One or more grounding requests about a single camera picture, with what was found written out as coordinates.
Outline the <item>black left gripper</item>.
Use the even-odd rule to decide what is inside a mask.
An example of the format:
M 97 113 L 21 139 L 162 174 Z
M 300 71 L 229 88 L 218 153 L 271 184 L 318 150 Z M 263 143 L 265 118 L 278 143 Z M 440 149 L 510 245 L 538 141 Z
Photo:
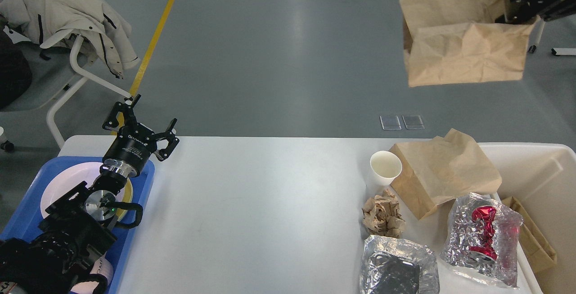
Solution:
M 147 126 L 138 124 L 134 107 L 140 98 L 141 95 L 136 95 L 125 98 L 124 102 L 115 102 L 102 124 L 103 130 L 119 130 L 103 156 L 103 165 L 119 167 L 126 177 L 138 177 L 153 152 L 158 161 L 169 158 L 180 142 L 175 130 L 178 119 L 172 119 L 164 132 L 155 134 Z M 167 142 L 165 148 L 156 145 L 160 141 Z

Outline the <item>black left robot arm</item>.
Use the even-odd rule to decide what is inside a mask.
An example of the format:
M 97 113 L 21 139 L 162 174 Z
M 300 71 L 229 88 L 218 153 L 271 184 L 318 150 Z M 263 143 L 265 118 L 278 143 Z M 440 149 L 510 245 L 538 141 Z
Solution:
M 106 277 L 92 267 L 117 241 L 113 230 L 131 230 L 144 208 L 117 200 L 130 177 L 138 177 L 150 156 L 167 159 L 179 138 L 177 119 L 163 132 L 154 132 L 135 117 L 140 95 L 113 105 L 104 130 L 117 134 L 103 156 L 99 175 L 89 185 L 81 181 L 46 208 L 41 234 L 32 241 L 12 237 L 1 241 L 3 294 L 68 294 L 80 282 L 97 282 L 95 294 L 108 287 Z

